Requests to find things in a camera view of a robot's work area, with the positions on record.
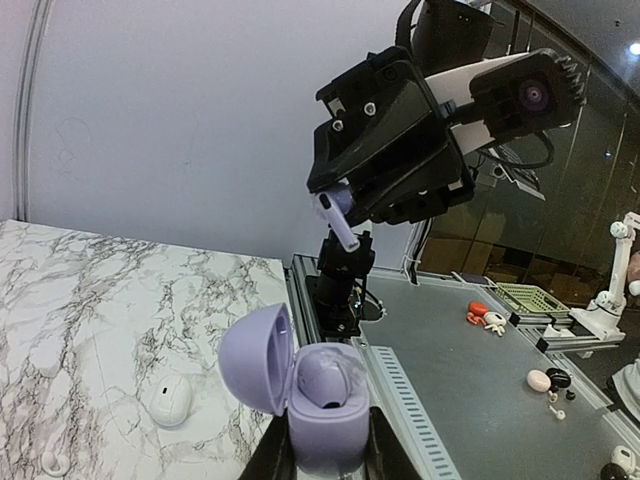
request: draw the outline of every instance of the pink object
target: pink object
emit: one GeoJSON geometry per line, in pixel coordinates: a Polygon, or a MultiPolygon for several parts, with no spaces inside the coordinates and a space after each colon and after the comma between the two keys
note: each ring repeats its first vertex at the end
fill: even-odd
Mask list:
{"type": "Polygon", "coordinates": [[[551,379],[540,370],[531,370],[527,374],[527,383],[536,392],[545,393],[551,388],[551,379]]]}
{"type": "Polygon", "coordinates": [[[479,323],[482,323],[484,325],[486,325],[486,323],[484,323],[484,320],[482,317],[479,317],[477,315],[474,315],[473,313],[469,312],[467,313],[467,321],[469,323],[472,323],[473,325],[477,325],[479,323]]]}

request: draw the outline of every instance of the purple earbud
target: purple earbud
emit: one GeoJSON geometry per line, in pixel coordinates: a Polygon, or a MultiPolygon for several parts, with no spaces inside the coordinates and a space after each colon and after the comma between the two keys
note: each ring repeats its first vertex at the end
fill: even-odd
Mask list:
{"type": "Polygon", "coordinates": [[[300,359],[298,388],[320,408],[342,407],[351,394],[351,382],[344,369],[323,351],[300,359]]]}

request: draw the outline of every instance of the white wall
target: white wall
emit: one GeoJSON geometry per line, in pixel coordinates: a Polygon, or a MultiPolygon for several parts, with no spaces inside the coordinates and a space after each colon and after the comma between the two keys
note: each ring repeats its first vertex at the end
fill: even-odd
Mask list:
{"type": "MultiPolygon", "coordinates": [[[[57,0],[30,219],[279,257],[326,234],[305,183],[315,92],[394,40],[405,0],[57,0]]],[[[376,226],[397,267],[409,227],[376,226]]]]}
{"type": "Polygon", "coordinates": [[[0,0],[0,220],[14,212],[13,125],[27,30],[35,1],[0,0]]]}

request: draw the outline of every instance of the purple earbud case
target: purple earbud case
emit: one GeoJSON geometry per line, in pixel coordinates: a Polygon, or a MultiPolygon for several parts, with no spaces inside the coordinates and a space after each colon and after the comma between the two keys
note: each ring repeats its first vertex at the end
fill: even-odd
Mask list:
{"type": "Polygon", "coordinates": [[[287,403],[291,443],[303,471],[354,472],[369,435],[369,395],[358,352],[319,343],[294,356],[292,335],[285,304],[240,319],[220,344],[222,378],[239,401],[261,412],[282,416],[287,403]]]}

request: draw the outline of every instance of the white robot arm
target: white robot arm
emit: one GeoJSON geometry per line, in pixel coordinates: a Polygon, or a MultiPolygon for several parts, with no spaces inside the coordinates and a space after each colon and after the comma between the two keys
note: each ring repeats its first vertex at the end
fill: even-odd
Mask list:
{"type": "MultiPolygon", "coordinates": [[[[627,305],[624,286],[636,230],[640,230],[640,215],[633,212],[627,213],[621,222],[611,225],[611,235],[616,239],[616,251],[609,289],[600,292],[586,310],[573,308],[569,314],[603,341],[621,341],[625,336],[618,329],[618,322],[627,305]]],[[[640,294],[640,281],[631,282],[629,291],[634,296],[640,294]]]]}

